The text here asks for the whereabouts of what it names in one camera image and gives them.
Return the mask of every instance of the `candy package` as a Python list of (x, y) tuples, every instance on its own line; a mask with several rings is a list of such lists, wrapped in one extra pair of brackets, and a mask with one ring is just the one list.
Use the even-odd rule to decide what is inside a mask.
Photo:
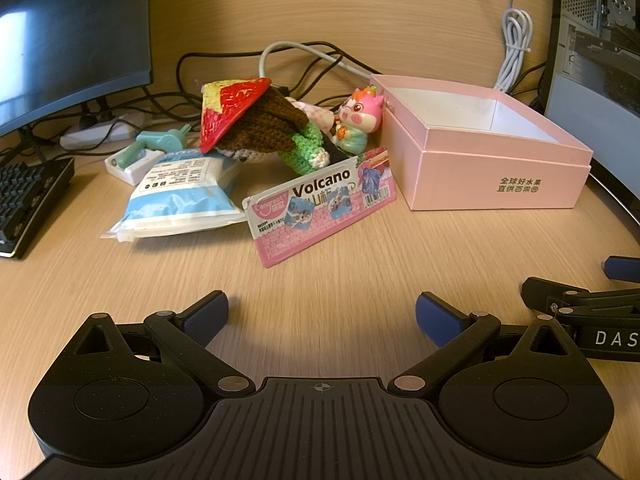
[(395, 199), (382, 147), (247, 197), (242, 206), (262, 264), (271, 267)]
[(123, 218), (100, 238), (132, 242), (215, 229), (246, 220), (228, 198), (240, 164), (218, 153), (167, 153), (129, 199)]

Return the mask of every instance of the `crocheted doll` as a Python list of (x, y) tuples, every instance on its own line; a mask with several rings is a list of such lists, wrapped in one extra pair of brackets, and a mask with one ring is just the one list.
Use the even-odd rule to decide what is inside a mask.
[(299, 174), (328, 166), (318, 127), (267, 78), (204, 85), (200, 150), (258, 162), (277, 152)]

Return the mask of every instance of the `metal screw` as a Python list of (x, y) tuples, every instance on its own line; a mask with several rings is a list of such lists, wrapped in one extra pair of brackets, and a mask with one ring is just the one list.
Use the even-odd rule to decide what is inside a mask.
[(406, 392), (417, 392), (423, 389), (427, 383), (424, 379), (415, 375), (401, 375), (394, 381), (396, 388)]
[(241, 392), (248, 386), (249, 381), (237, 375), (229, 375), (218, 381), (218, 387), (224, 392)]

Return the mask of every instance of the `pink cardboard box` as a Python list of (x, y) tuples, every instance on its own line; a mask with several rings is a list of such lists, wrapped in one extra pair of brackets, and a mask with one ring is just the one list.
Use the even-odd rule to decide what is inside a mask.
[(571, 208), (593, 152), (497, 90), (373, 75), (380, 145), (412, 210)]

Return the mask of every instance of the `plastic bag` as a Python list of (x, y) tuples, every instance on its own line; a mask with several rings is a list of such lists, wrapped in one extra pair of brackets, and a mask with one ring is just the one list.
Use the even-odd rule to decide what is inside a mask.
[(239, 166), (218, 153), (202, 155), (197, 148), (168, 153), (131, 194), (123, 218), (100, 238), (132, 242), (246, 221), (227, 196)]

